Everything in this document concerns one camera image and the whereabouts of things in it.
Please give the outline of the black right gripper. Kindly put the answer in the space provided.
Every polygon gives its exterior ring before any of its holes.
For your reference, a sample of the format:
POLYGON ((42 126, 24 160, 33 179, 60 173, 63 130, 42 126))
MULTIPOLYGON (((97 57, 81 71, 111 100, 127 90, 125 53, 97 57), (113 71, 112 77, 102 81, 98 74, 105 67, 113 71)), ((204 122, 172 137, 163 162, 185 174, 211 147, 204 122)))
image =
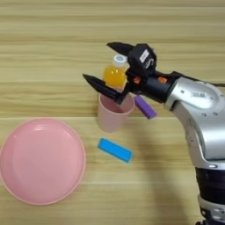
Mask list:
MULTIPOLYGON (((133 45, 123 42, 109 42, 106 45, 118 54, 125 56, 128 56, 134 49, 133 45)), ((164 74, 154 71, 146 76, 141 76, 134 73, 131 69, 126 72, 126 76, 127 84, 125 89, 119 92, 107 86, 104 81, 94 76, 83 74, 83 78, 95 91, 112 99, 119 105, 129 92, 135 95, 143 95, 162 104, 167 100, 173 84, 179 79, 179 75, 176 72, 164 74)))

